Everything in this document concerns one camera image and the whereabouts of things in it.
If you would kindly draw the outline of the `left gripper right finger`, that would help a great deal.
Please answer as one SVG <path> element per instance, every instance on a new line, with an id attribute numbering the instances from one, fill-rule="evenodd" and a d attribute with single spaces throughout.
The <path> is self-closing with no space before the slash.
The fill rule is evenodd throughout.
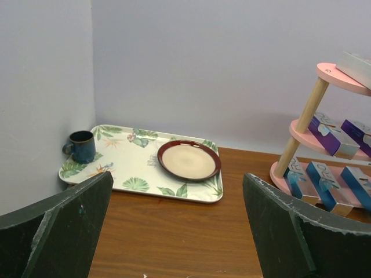
<path id="1" fill-rule="evenodd" d="M 242 187 L 264 277 L 370 277 L 370 224 L 289 196 L 251 173 Z"/>

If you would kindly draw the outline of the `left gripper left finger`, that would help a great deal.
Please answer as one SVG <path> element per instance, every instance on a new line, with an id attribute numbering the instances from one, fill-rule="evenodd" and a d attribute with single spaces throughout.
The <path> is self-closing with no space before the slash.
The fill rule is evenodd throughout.
<path id="1" fill-rule="evenodd" d="M 1 216 L 1 277 L 88 277 L 113 177 L 97 174 Z"/>

